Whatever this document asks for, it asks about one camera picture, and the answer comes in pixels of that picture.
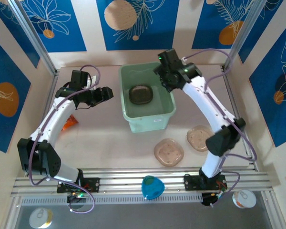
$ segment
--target tin can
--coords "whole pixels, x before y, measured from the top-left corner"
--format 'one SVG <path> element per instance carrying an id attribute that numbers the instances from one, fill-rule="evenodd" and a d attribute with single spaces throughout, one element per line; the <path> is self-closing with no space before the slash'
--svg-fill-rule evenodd
<path id="1" fill-rule="evenodd" d="M 30 226 L 35 229 L 48 228 L 53 219 L 53 212 L 46 208 L 35 209 L 30 216 Z"/>
<path id="2" fill-rule="evenodd" d="M 246 189 L 235 192 L 232 200 L 238 208 L 253 208 L 256 205 L 256 196 Z"/>

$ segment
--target metal grate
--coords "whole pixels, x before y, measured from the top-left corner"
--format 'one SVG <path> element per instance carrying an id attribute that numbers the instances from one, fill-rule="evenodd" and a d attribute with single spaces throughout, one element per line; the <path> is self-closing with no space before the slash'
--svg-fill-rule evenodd
<path id="1" fill-rule="evenodd" d="M 149 203 L 194 203 L 202 202 L 202 195 L 199 193 L 182 194 L 162 194 L 157 199 L 146 200 L 142 195 L 94 195 L 96 204 L 149 204 Z M 59 197 L 25 197 L 22 206 L 46 206 L 46 205 L 65 205 L 66 196 Z"/>

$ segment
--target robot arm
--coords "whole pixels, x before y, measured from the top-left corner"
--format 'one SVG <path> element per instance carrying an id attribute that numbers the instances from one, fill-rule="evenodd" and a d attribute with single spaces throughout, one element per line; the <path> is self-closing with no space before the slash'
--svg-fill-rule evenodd
<path id="1" fill-rule="evenodd" d="M 197 104 L 201 112 L 208 120 L 212 131 L 216 133 L 222 129 L 222 126 L 229 126 L 230 124 L 225 119 L 223 119 L 217 108 L 211 103 L 210 99 L 204 94 L 204 85 L 205 85 L 205 79 L 203 77 L 195 77 L 191 80 L 190 83 L 186 83 L 184 85 L 183 91 Z M 210 89 L 208 89 L 208 92 L 221 106 L 222 110 L 226 110 Z M 235 119 L 235 117 L 228 111 L 226 111 L 225 113 L 231 120 Z M 202 166 L 203 173 L 208 178 L 212 178 L 215 175 L 217 175 L 220 172 L 219 166 L 222 160 L 223 156 L 214 155 L 209 151 L 206 157 L 206 161 Z"/>
<path id="2" fill-rule="evenodd" d="M 154 69 L 154 72 L 160 76 L 163 87 L 168 92 L 175 88 L 183 90 L 197 104 L 215 133 L 206 141 L 209 152 L 199 171 L 199 176 L 191 176 L 191 179 L 194 179 L 191 190 L 215 190 L 216 182 L 225 179 L 223 175 L 220 175 L 224 154 L 234 148 L 240 139 L 239 133 L 227 119 L 234 120 L 240 130 L 244 129 L 245 121 L 242 118 L 235 119 L 219 102 L 210 88 L 205 88 L 205 79 L 195 64 L 184 63 L 178 58 L 174 49 L 164 51 L 158 56 L 161 64 Z M 224 116 L 214 105 L 214 101 L 225 112 Z"/>
<path id="3" fill-rule="evenodd" d="M 57 91 L 55 95 L 56 98 L 54 99 L 50 111 L 37 130 L 28 139 L 20 139 L 17 147 L 23 171 L 29 171 L 29 157 L 33 143 L 37 139 L 37 135 L 41 134 L 42 127 L 46 125 L 43 134 L 38 140 L 33 155 L 33 174 L 84 185 L 85 182 L 82 171 L 62 163 L 60 157 L 54 150 L 54 147 L 62 127 L 80 103 L 85 103 L 90 107 L 94 107 L 113 97 L 112 90 L 109 87 L 97 88 L 95 90 L 87 90 L 77 94 L 57 107 L 57 105 L 65 100 L 68 95 L 86 87 L 87 79 L 88 73 L 74 70 L 72 72 L 71 81 L 67 83 L 69 87 L 64 86 Z M 53 110 L 56 110 L 56 112 L 50 120 L 47 121 Z"/>

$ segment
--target cable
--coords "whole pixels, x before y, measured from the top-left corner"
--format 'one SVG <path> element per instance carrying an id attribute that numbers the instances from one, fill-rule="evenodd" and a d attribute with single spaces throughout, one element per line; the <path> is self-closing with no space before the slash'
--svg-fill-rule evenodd
<path id="1" fill-rule="evenodd" d="M 227 194 L 229 194 L 229 193 L 233 190 L 233 188 L 235 188 L 235 186 L 238 184 L 238 182 L 239 182 L 239 180 L 240 180 L 240 173 L 238 173 L 238 172 L 227 171 L 227 170 L 223 170 L 222 172 L 224 172 L 224 173 L 233 173 L 233 174 L 236 174 L 238 177 L 237 177 L 236 182 L 229 188 L 228 191 L 226 191 L 225 193 L 223 193 L 220 198 L 224 198 L 225 196 L 227 196 Z"/>
<path id="2" fill-rule="evenodd" d="M 83 109 L 83 110 L 88 110 L 88 109 L 90 109 L 91 108 L 91 106 L 88 106 L 88 107 L 80 107 L 80 108 L 76 108 L 75 110 L 77 111 L 77 110 L 81 110 L 81 109 Z"/>
<path id="3" fill-rule="evenodd" d="M 64 99 L 56 106 L 56 109 L 55 109 L 55 110 L 52 110 L 52 112 L 49 114 L 48 118 L 45 120 L 43 126 L 41 127 L 41 129 L 40 129 L 39 133 L 37 134 L 37 137 L 36 137 L 36 139 L 35 139 L 35 141 L 34 141 L 34 143 L 33 143 L 33 146 L 32 146 L 31 152 L 30 152 L 30 157 L 29 157 L 29 172 L 28 172 L 28 174 L 29 174 L 29 180 L 30 180 L 30 183 L 31 183 L 32 186 L 37 186 L 37 185 L 39 185 L 41 182 L 43 182 L 44 180 L 46 180 L 46 179 L 51 179 L 51 180 L 56 180 L 56 181 L 58 181 L 58 182 L 62 182 L 62 183 L 68 184 L 68 185 L 70 185 L 70 186 L 74 186 L 74 187 L 79 188 L 79 189 L 83 190 L 84 192 L 86 192 L 86 193 L 92 198 L 92 201 L 93 201 L 93 204 L 92 204 L 92 207 L 91 207 L 90 210 L 88 210 L 88 211 L 83 211 L 83 212 L 79 212 L 79 211 L 73 210 L 73 209 L 71 208 L 71 205 L 69 205 L 70 211 L 75 212 L 75 213 L 81 213 L 81 214 L 82 214 L 82 213 L 88 213 L 88 212 L 91 212 L 91 211 L 93 210 L 94 205 L 95 205 L 95 201 L 94 201 L 93 195 L 92 195 L 88 190 L 86 190 L 86 189 L 83 188 L 83 187 L 80 187 L 80 186 L 77 185 L 77 184 L 74 184 L 74 183 L 71 183 L 71 182 L 67 182 L 67 181 L 62 181 L 62 180 L 55 179 L 55 178 L 52 178 L 52 177 L 44 177 L 43 179 L 41 179 L 41 180 L 38 181 L 37 183 L 34 183 L 33 177 L 32 177 L 32 162 L 33 162 L 33 155 L 34 155 L 35 148 L 36 148 L 36 145 L 37 145 L 37 143 L 38 143 L 38 140 L 39 140 L 39 138 L 41 137 L 41 135 L 43 134 L 44 129 L 46 128 L 47 124 L 49 123 L 50 119 L 53 117 L 54 113 L 58 110 L 58 108 L 59 108 L 65 101 L 67 101 L 69 98 L 71 98 L 71 97 L 73 97 L 73 96 L 75 96 L 75 95 L 77 95 L 77 94 L 80 94 L 80 93 L 82 93 L 82 92 L 86 92 L 86 91 L 92 89 L 94 86 L 96 86 L 96 85 L 99 84 L 100 78 L 101 78 L 101 72 L 100 72 L 100 70 L 99 70 L 96 66 L 94 66 L 94 65 L 92 65 L 92 64 L 86 64 L 86 65 L 84 65 L 83 67 L 81 67 L 80 71 L 81 71 L 83 68 L 85 68 L 85 67 L 93 67 L 93 68 L 97 71 L 98 75 L 96 76 L 96 81 L 95 81 L 95 83 L 94 83 L 93 85 L 90 85 L 90 87 L 87 87 L 87 88 L 85 88 L 85 89 L 82 89 L 82 90 L 80 90 L 80 91 L 77 91 L 77 92 L 74 92 L 74 93 L 68 95 L 66 98 L 64 98 Z"/>
<path id="4" fill-rule="evenodd" d="M 204 50 L 201 50 L 199 52 L 196 52 L 192 55 L 189 55 L 187 57 L 184 57 L 184 60 L 186 61 L 188 58 L 190 57 L 193 57 L 193 56 L 196 56 L 202 52 L 207 52 L 207 51 L 217 51 L 217 52 L 221 52 L 223 53 L 224 55 L 227 56 L 227 58 L 229 59 L 230 63 L 232 63 L 232 58 L 231 56 L 226 53 L 225 51 L 222 51 L 222 50 L 219 50 L 219 49 L 204 49 Z M 226 115 L 225 115 L 225 112 L 221 109 L 220 105 L 215 101 L 215 99 L 210 95 L 210 93 L 208 92 L 208 84 L 218 78 L 218 77 L 221 77 L 221 76 L 224 76 L 226 75 L 228 72 L 230 72 L 232 69 L 232 66 L 229 65 L 228 68 L 223 71 L 221 74 L 218 74 L 216 76 L 213 76 L 211 77 L 210 79 L 206 80 L 205 84 L 204 84 L 204 92 L 206 94 L 206 96 L 210 99 L 210 101 L 212 102 L 212 104 L 218 109 L 218 111 L 220 112 L 220 114 L 223 116 L 223 118 L 233 126 L 233 128 L 240 134 L 240 136 L 246 141 L 246 143 L 249 145 L 251 151 L 252 151 L 252 154 L 254 155 L 254 158 L 247 158 L 245 156 L 241 156 L 241 155 L 237 155 L 237 154 L 225 154 L 225 158 L 223 158 L 222 162 L 220 163 L 219 165 L 219 169 L 222 168 L 224 162 L 225 162 L 225 159 L 228 157 L 228 156 L 235 156 L 235 157 L 238 157 L 238 158 L 241 158 L 241 159 L 244 159 L 244 160 L 247 160 L 247 161 L 252 161 L 252 162 L 255 162 L 257 160 L 257 154 L 256 154 L 256 151 L 254 150 L 254 147 L 252 146 L 252 144 L 250 143 L 249 139 L 246 137 L 246 135 L 235 125 L 235 123 L 230 120 Z M 229 188 L 229 190 L 224 194 L 228 194 L 232 191 L 233 188 L 235 188 L 235 186 L 237 185 L 237 183 L 239 182 L 240 180 L 240 174 L 238 172 L 234 172 L 234 171 L 222 171 L 222 172 L 225 172 L 225 173 L 234 173 L 234 174 L 237 174 L 238 175 L 238 178 L 236 180 L 236 182 Z"/>

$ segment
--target light green container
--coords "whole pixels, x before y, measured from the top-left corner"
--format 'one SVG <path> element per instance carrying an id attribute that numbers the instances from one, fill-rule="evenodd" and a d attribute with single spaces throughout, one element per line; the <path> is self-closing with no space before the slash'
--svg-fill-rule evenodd
<path id="1" fill-rule="evenodd" d="M 176 112 L 173 93 L 161 85 L 160 77 L 153 70 L 159 62 L 126 64 L 120 67 L 121 102 L 124 118 L 133 133 L 161 130 L 167 127 Z M 148 104 L 136 105 L 129 100 L 129 90 L 140 84 L 153 89 L 153 100 Z"/>

